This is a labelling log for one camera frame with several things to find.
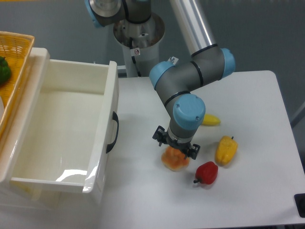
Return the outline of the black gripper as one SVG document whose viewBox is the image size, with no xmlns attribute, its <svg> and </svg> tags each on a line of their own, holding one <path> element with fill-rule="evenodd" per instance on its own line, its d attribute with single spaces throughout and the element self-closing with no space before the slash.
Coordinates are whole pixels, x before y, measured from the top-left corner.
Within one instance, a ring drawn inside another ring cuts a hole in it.
<svg viewBox="0 0 305 229">
<path fill-rule="evenodd" d="M 162 126 L 158 126 L 152 138 L 159 143 L 159 146 L 165 144 L 180 150 L 184 154 L 184 160 L 187 158 L 196 159 L 200 151 L 198 144 L 191 145 L 191 140 L 175 136 L 170 128 L 168 128 L 168 131 L 165 131 Z"/>
</svg>

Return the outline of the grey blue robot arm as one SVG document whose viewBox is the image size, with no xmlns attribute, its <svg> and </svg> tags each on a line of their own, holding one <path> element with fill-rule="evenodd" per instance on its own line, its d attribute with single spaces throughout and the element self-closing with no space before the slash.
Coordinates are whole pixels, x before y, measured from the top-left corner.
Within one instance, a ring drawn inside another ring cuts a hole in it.
<svg viewBox="0 0 305 229">
<path fill-rule="evenodd" d="M 172 0 L 170 4 L 191 55 L 191 61 L 184 64 L 174 57 L 159 61 L 165 24 L 152 12 L 149 0 L 85 2 L 96 27 L 113 25 L 127 76 L 149 77 L 170 117 L 169 127 L 159 126 L 153 139 L 196 159 L 200 146 L 191 141 L 203 121 L 205 104 L 192 92 L 231 75 L 235 59 L 216 43 L 199 1 Z"/>
</svg>

